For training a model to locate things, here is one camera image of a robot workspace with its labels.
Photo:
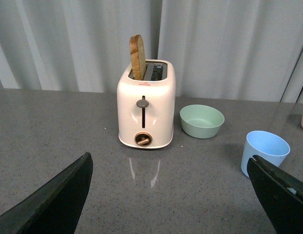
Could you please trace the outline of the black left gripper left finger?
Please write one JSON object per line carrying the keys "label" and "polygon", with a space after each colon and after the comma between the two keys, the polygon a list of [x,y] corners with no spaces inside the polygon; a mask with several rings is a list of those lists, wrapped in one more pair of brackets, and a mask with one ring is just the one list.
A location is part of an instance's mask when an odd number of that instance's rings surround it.
{"label": "black left gripper left finger", "polygon": [[0,234],[73,234],[85,204],[93,160],[85,153],[0,215]]}

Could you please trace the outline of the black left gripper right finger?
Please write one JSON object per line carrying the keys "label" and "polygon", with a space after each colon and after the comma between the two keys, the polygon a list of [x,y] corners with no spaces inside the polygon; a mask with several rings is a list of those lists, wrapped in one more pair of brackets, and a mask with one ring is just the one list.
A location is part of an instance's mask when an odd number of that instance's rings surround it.
{"label": "black left gripper right finger", "polygon": [[258,155],[247,172],[276,233],[303,234],[303,182]]}

